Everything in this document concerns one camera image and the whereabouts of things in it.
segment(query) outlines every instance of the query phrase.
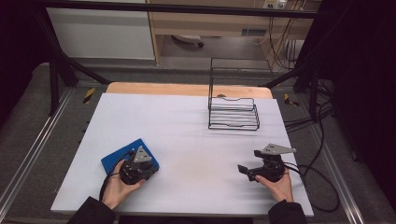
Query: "white table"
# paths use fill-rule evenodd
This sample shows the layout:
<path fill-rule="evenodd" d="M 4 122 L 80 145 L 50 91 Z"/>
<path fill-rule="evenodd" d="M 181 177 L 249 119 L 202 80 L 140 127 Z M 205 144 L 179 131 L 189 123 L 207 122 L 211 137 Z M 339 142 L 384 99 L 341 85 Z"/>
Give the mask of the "white table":
<path fill-rule="evenodd" d="M 255 99 L 261 127 L 209 130 L 207 97 L 105 93 L 51 207 L 74 213 L 88 196 L 98 198 L 105 171 L 100 160 L 142 138 L 161 168 L 117 208 L 145 216 L 265 215 L 276 203 L 261 184 L 249 182 L 237 164 L 256 168 L 253 150 L 269 143 L 290 147 L 276 100 Z M 295 164 L 292 154 L 282 156 Z M 304 186 L 291 172 L 294 200 L 313 216 Z"/>

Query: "hand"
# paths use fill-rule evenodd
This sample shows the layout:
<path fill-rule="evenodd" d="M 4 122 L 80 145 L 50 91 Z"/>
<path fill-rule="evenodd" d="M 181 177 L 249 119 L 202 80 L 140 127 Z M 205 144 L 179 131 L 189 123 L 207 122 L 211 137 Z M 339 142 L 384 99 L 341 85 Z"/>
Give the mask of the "hand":
<path fill-rule="evenodd" d="M 255 178 L 271 191 L 274 199 L 278 203 L 282 202 L 283 200 L 286 200 L 288 203 L 294 202 L 293 193 L 291 191 L 289 169 L 285 168 L 285 173 L 283 174 L 282 178 L 275 183 L 260 175 L 256 175 Z"/>
<path fill-rule="evenodd" d="M 122 204 L 130 193 L 140 188 L 145 180 L 140 180 L 134 185 L 126 185 L 120 179 L 120 168 L 124 161 L 120 161 L 114 168 L 114 174 L 107 181 L 107 186 L 103 194 L 102 203 L 111 210 Z"/>

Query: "black wire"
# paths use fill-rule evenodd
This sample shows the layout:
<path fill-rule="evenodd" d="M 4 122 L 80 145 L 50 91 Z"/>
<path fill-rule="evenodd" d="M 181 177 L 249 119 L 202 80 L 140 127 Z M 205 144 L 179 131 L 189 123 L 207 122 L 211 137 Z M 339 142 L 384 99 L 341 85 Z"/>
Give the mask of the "black wire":
<path fill-rule="evenodd" d="M 319 149 L 317 154 L 315 155 L 314 159 L 309 163 L 307 169 L 304 172 L 304 176 L 306 176 L 306 174 L 308 173 L 308 171 L 310 170 L 310 168 L 312 167 L 312 165 L 314 164 L 314 162 L 318 159 L 318 156 L 321 152 L 321 150 L 323 149 L 323 144 L 324 144 L 324 131 L 323 131 L 323 124 L 321 122 L 321 110 L 323 108 L 323 106 L 325 106 L 326 104 L 328 104 L 329 102 L 324 103 L 323 105 L 320 106 L 319 108 L 319 112 L 318 112 L 318 123 L 319 123 L 319 128 L 321 131 L 321 138 L 320 138 L 320 145 L 319 145 Z"/>
<path fill-rule="evenodd" d="M 324 130 L 323 130 L 322 119 L 325 118 L 326 116 L 328 116 L 328 115 L 332 112 L 332 106 L 325 107 L 324 109 L 323 109 L 323 107 L 324 107 L 325 105 L 329 104 L 329 103 L 330 103 L 330 102 L 326 102 L 326 103 L 322 104 L 322 105 L 320 106 L 320 108 L 319 108 L 319 112 L 317 113 L 317 114 L 318 114 L 319 128 L 320 128 L 320 131 L 321 131 L 321 138 L 320 138 L 319 149 L 318 149 L 318 152 L 317 152 L 317 154 L 315 155 L 314 159 L 309 163 L 309 165 L 298 165 L 298 166 L 297 166 L 297 165 L 292 164 L 292 163 L 289 163 L 289 162 L 284 162 L 284 163 L 285 163 L 285 167 L 291 169 L 292 171 L 294 171 L 294 172 L 296 172 L 297 174 L 300 175 L 301 179 L 303 180 L 303 183 L 304 183 L 305 187 L 306 187 L 306 181 L 305 181 L 305 179 L 306 179 L 306 175 L 307 175 L 307 173 L 308 173 L 309 170 L 312 170 L 313 172 L 315 172 L 316 174 L 318 174 L 319 176 L 321 176 L 321 177 L 332 187 L 332 189 L 333 189 L 333 191 L 334 191 L 334 193 L 335 193 L 336 200 L 337 200 L 336 205 L 335 205 L 334 208 L 326 209 L 326 208 L 319 207 L 319 206 L 317 206 L 317 205 L 314 204 L 314 203 L 311 203 L 312 207 L 318 209 L 319 211 L 327 212 L 327 213 L 334 212 L 334 211 L 336 211 L 336 210 L 339 208 L 340 203 L 341 203 L 340 197 L 339 197 L 339 193 L 338 193 L 337 189 L 335 188 L 334 184 L 333 184 L 324 174 L 322 174 L 320 171 L 318 171 L 317 169 L 315 169 L 314 167 L 312 167 L 312 165 L 313 165 L 314 162 L 318 159 L 318 156 L 319 156 L 321 150 L 323 149 L 323 144 L 324 144 Z M 300 120 L 298 120 L 298 122 L 296 122 L 296 123 L 299 124 L 299 125 L 301 125 L 301 123 L 307 123 L 307 122 L 309 122 L 309 121 L 310 121 L 310 119 L 300 119 Z M 293 165 L 293 166 L 295 166 L 295 167 L 297 167 L 297 168 L 304 167 L 304 168 L 305 168 L 305 171 L 304 171 L 304 173 L 302 174 L 300 171 L 296 171 L 296 169 L 294 169 L 294 168 L 292 168 L 292 167 L 289 167 L 289 166 L 286 165 L 286 164 Z"/>
<path fill-rule="evenodd" d="M 99 201 L 102 201 L 103 199 L 103 194 L 105 193 L 105 189 L 107 186 L 107 182 L 108 179 L 113 176 L 113 175 L 117 175 L 119 173 L 115 173 L 115 174 L 111 174 L 114 171 L 114 168 L 117 166 L 117 164 L 119 164 L 119 162 L 128 154 L 132 153 L 132 151 L 129 152 L 125 152 L 124 154 L 122 154 L 122 156 L 119 157 L 119 159 L 113 164 L 113 166 L 111 167 L 111 169 L 108 171 L 108 173 L 106 174 L 105 180 L 103 181 L 102 187 L 100 188 L 100 192 L 99 192 Z"/>
<path fill-rule="evenodd" d="M 326 107 L 325 109 L 323 109 L 323 111 L 325 111 L 325 112 L 323 112 L 323 114 L 321 115 L 322 119 L 326 118 L 327 116 L 329 116 L 332 113 L 332 106 Z M 301 120 L 299 122 L 295 122 L 295 123 L 291 123 L 291 124 L 285 125 L 285 127 L 286 127 L 288 133 L 294 133 L 294 132 L 299 131 L 299 130 L 301 130 L 301 129 L 309 126 L 309 125 L 312 125 L 314 123 L 315 123 L 315 121 L 312 120 L 312 119 L 304 119 L 304 120 Z"/>
<path fill-rule="evenodd" d="M 331 212 L 336 211 L 336 210 L 340 207 L 341 200 L 340 200 L 340 195 L 339 195 L 337 189 L 335 188 L 334 184 L 332 183 L 332 181 L 330 181 L 324 174 L 322 174 L 319 170 L 315 169 L 314 167 L 308 167 L 307 165 L 298 165 L 297 167 L 299 167 L 299 168 L 300 168 L 300 167 L 304 167 L 304 168 L 306 168 L 306 169 L 309 168 L 309 169 L 312 170 L 313 172 L 315 172 L 315 173 L 317 173 L 318 175 L 320 175 L 320 177 L 322 177 L 322 178 L 332 187 L 332 190 L 333 190 L 334 193 L 335 193 L 335 197 L 336 197 L 337 202 L 336 202 L 336 205 L 335 205 L 334 208 L 332 208 L 332 209 L 321 208 L 321 207 L 319 207 L 319 206 L 317 206 L 317 205 L 315 205 L 315 204 L 313 204 L 313 203 L 311 203 L 311 205 L 312 205 L 314 208 L 316 208 L 316 209 L 318 209 L 319 211 L 322 211 L 322 212 L 331 213 Z"/>
<path fill-rule="evenodd" d="M 332 106 L 329 106 L 329 107 L 324 108 L 324 110 L 327 110 L 327 109 L 332 109 Z M 305 120 L 305 119 L 311 120 L 312 118 L 311 118 L 311 117 L 308 117 L 308 118 L 304 118 L 304 119 L 284 120 L 283 122 L 285 122 L 285 123 L 292 123 L 292 122 L 301 121 L 301 120 Z"/>
<path fill-rule="evenodd" d="M 310 126 L 310 125 L 312 125 L 312 124 L 314 124 L 314 123 L 315 123 L 315 122 L 312 121 L 312 123 L 306 124 L 306 125 L 304 125 L 303 127 L 299 127 L 298 129 L 294 129 L 294 130 L 292 130 L 292 131 L 288 131 L 288 133 L 294 133 L 294 132 L 300 131 L 301 129 L 306 128 L 306 127 L 308 127 L 308 126 Z"/>
<path fill-rule="evenodd" d="M 297 40 L 293 40 L 293 68 L 296 65 L 296 45 L 297 45 Z"/>
<path fill-rule="evenodd" d="M 297 1 L 295 1 L 295 4 L 294 4 L 294 6 L 292 7 L 292 10 L 295 10 L 296 9 L 296 7 L 297 7 L 297 5 L 299 4 L 299 2 L 300 2 L 300 0 L 297 0 Z M 286 32 L 286 30 L 288 30 L 288 28 L 289 28 L 289 26 L 291 26 L 291 24 L 289 24 L 289 22 L 288 22 L 288 25 L 286 26 L 286 29 L 285 29 L 285 32 Z M 284 38 L 286 38 L 287 36 L 289 36 L 289 33 L 290 33 L 290 28 L 289 28 L 289 30 L 288 30 L 288 34 L 285 36 L 285 34 L 283 34 L 282 35 L 282 39 L 284 39 Z M 291 53 L 292 53 L 292 51 L 294 50 L 294 55 L 293 55 L 293 67 L 292 68 L 294 68 L 294 65 L 295 65 L 295 40 L 294 40 L 294 42 L 293 42 L 293 40 L 288 40 L 288 44 L 287 44 L 287 46 L 286 46 L 286 48 L 285 48 L 285 56 L 286 56 L 286 59 L 288 60 L 288 69 L 289 69 L 289 71 L 292 69 L 291 67 L 290 67 L 290 60 L 291 60 Z"/>
<path fill-rule="evenodd" d="M 282 36 L 280 37 L 281 40 L 283 40 L 283 37 L 284 37 L 286 31 L 288 30 L 288 27 L 289 27 L 289 25 L 290 25 L 290 21 L 291 21 L 291 19 L 289 19 L 288 24 L 286 25 L 285 31 L 283 32 Z M 276 64 L 277 64 L 279 67 L 288 69 L 288 67 L 286 67 L 286 65 L 284 65 L 284 64 L 282 64 L 282 63 L 280 62 L 279 57 L 277 56 L 277 53 L 276 53 L 276 51 L 275 51 L 274 43 L 273 43 L 273 39 L 272 39 L 272 30 L 273 30 L 273 27 L 274 27 L 274 18 L 273 18 L 273 17 L 270 17 L 270 22 L 269 22 L 268 31 L 269 31 L 269 34 L 270 34 L 270 46 L 271 46 L 271 50 L 272 50 L 273 53 L 274 53 L 275 62 L 276 62 Z"/>

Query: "sleeve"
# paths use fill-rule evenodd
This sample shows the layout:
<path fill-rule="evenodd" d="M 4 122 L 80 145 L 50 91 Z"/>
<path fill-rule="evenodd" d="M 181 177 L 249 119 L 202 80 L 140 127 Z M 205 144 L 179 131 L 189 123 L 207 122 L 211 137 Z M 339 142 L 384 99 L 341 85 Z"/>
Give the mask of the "sleeve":
<path fill-rule="evenodd" d="M 305 224 L 306 218 L 303 208 L 299 203 L 287 203 L 286 200 L 274 205 L 268 216 L 271 224 Z"/>
<path fill-rule="evenodd" d="M 115 219 L 116 215 L 110 208 L 89 197 L 72 218 L 70 218 L 67 224 L 112 224 Z"/>

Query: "wire dish rack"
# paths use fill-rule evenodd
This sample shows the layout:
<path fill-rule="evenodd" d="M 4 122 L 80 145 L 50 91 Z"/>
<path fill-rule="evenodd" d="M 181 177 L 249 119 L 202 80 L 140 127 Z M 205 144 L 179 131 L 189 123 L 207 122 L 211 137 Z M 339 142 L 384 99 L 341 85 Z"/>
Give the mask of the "wire dish rack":
<path fill-rule="evenodd" d="M 219 60 L 219 65 L 214 65 L 215 60 Z M 210 63 L 208 96 L 209 129 L 256 131 L 260 128 L 259 114 L 253 98 L 230 98 L 223 95 L 213 96 L 215 80 L 223 82 L 231 79 L 233 82 L 238 80 L 262 81 L 262 79 L 252 79 L 243 75 L 244 73 L 242 71 L 252 70 L 251 66 L 238 66 L 243 63 L 251 62 L 251 60 L 243 61 L 244 60 L 212 58 Z M 268 68 L 253 69 L 259 72 L 262 72 L 262 70 L 269 70 Z M 237 76 L 233 77 L 230 76 L 230 74 L 237 74 Z"/>
<path fill-rule="evenodd" d="M 209 98 L 209 129 L 256 131 L 260 128 L 252 98 Z"/>

